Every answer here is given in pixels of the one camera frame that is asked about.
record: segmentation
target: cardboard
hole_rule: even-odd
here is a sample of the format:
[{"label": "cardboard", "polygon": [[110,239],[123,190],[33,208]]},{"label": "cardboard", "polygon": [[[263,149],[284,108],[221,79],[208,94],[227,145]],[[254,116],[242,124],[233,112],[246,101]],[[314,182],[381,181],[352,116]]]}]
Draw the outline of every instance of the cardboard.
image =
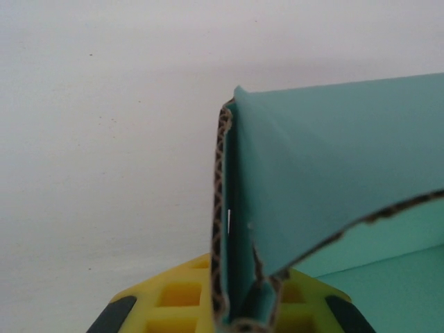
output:
[{"label": "cardboard", "polygon": [[216,331],[270,332],[292,265],[334,280],[443,245],[443,166],[444,74],[238,87],[216,147]]}]

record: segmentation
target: white background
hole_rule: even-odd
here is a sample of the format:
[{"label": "white background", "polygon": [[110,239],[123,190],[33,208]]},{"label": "white background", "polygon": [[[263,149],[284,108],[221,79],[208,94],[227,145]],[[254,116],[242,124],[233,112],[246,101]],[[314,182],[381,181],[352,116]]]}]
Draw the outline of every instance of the white background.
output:
[{"label": "white background", "polygon": [[444,71],[444,2],[0,1],[0,332],[84,332],[209,248],[220,106]]}]

